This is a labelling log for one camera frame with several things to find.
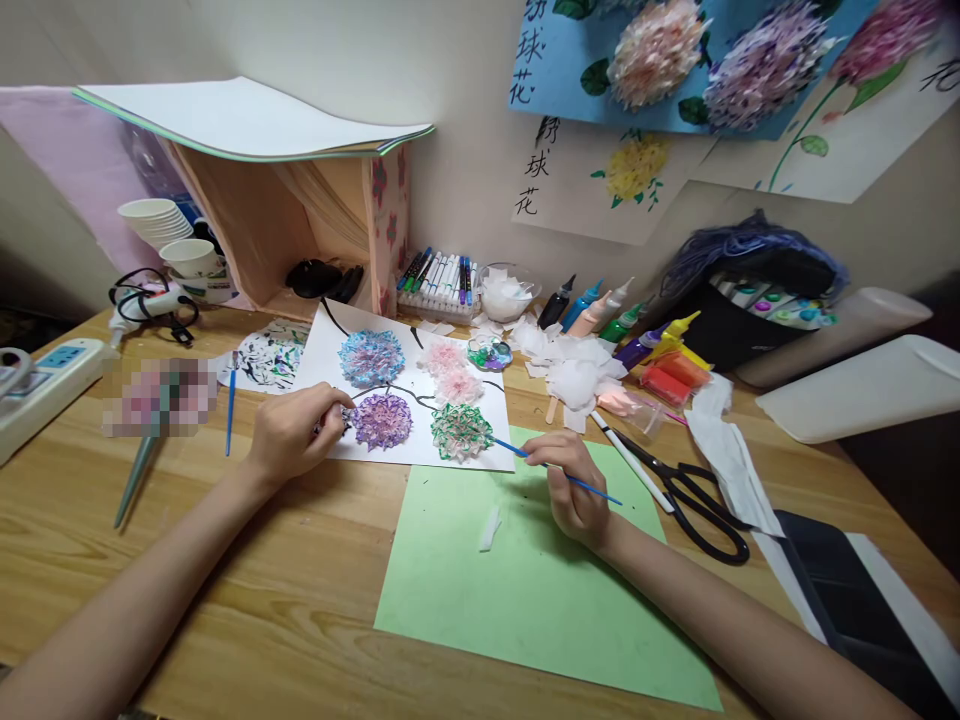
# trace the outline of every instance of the purple paint bottle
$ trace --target purple paint bottle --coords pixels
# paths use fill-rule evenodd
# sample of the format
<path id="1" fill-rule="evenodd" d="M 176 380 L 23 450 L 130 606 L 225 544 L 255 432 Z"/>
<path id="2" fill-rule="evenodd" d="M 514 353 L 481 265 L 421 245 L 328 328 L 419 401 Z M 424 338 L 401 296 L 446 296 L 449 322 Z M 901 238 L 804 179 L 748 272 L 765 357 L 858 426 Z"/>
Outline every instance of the purple paint bottle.
<path id="1" fill-rule="evenodd" d="M 666 327 L 664 325 L 658 330 L 647 330 L 640 337 L 634 338 L 624 345 L 620 352 L 613 356 L 613 359 L 622 362 L 627 370 L 635 368 L 660 344 L 660 339 Z"/>

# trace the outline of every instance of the power strip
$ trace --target power strip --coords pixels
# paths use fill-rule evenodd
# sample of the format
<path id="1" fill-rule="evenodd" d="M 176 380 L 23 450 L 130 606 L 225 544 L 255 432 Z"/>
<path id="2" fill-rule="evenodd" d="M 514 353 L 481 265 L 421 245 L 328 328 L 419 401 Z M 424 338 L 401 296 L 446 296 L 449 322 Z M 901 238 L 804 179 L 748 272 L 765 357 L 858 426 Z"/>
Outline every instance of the power strip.
<path id="1" fill-rule="evenodd" d="M 67 340 L 33 364 L 28 378 L 0 398 L 0 467 L 103 375 L 119 355 L 99 340 Z M 0 380 L 14 372 L 0 368 Z"/>

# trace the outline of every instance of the green paint bottle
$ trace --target green paint bottle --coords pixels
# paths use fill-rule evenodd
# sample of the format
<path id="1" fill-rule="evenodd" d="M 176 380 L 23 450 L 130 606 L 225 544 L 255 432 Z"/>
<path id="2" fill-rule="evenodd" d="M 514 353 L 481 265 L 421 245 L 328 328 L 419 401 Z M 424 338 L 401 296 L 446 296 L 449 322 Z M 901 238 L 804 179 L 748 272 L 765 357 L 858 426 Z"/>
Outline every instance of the green paint bottle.
<path id="1" fill-rule="evenodd" d="M 611 320 L 603 329 L 603 332 L 600 333 L 600 339 L 619 343 L 627 336 L 630 329 L 637 324 L 637 320 L 644 316 L 645 307 L 644 303 L 637 303 L 620 317 Z"/>

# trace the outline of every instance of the black container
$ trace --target black container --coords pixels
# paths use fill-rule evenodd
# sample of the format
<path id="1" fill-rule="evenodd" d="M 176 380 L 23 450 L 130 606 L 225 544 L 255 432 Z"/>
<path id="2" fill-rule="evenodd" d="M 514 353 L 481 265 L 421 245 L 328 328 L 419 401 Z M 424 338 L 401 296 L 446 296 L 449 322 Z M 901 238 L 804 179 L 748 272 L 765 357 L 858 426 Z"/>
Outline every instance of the black container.
<path id="1" fill-rule="evenodd" d="M 715 372 L 729 372 L 764 353 L 816 332 L 778 325 L 753 315 L 734 305 L 706 281 L 684 295 L 657 321 L 656 327 L 688 317 L 697 310 L 700 315 L 683 334 L 683 342 L 712 363 Z"/>

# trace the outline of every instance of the wooden desk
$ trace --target wooden desk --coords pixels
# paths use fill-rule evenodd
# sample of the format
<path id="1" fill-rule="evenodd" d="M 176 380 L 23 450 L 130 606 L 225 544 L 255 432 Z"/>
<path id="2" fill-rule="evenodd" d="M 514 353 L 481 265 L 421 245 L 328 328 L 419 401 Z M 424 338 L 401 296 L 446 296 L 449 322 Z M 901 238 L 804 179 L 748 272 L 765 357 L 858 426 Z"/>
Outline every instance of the wooden desk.
<path id="1" fill-rule="evenodd" d="M 65 337 L 106 341 L 107 319 L 101 314 Z M 126 340 L 124 354 L 214 357 L 269 320 L 208 310 L 192 350 L 167 341 L 167 331 L 146 330 Z M 544 381 L 527 377 L 519 362 L 504 380 L 510 422 L 549 430 Z M 0 470 L 0 662 L 19 663 L 244 457 L 264 397 L 238 391 L 229 459 L 223 456 L 225 391 L 194 437 L 166 441 L 128 526 L 117 534 L 112 521 L 138 441 L 102 436 L 102 385 Z M 732 419 L 774 507 L 868 534 L 958 644 L 960 587 L 839 448 L 794 442 L 742 389 Z M 606 442 L 592 423 L 587 439 Z M 652 449 L 671 464 L 703 462 L 689 433 L 674 423 L 664 426 Z M 330 461 L 291 482 L 201 593 L 139 705 L 176 720 L 712 715 L 375 632 L 408 472 L 399 465 Z M 798 622 L 752 540 L 750 562 L 730 568 L 697 550 L 662 513 L 661 522 L 671 546 Z M 720 539 L 717 531 L 708 537 Z M 751 701 L 718 668 L 715 675 L 727 714 L 754 717 Z"/>

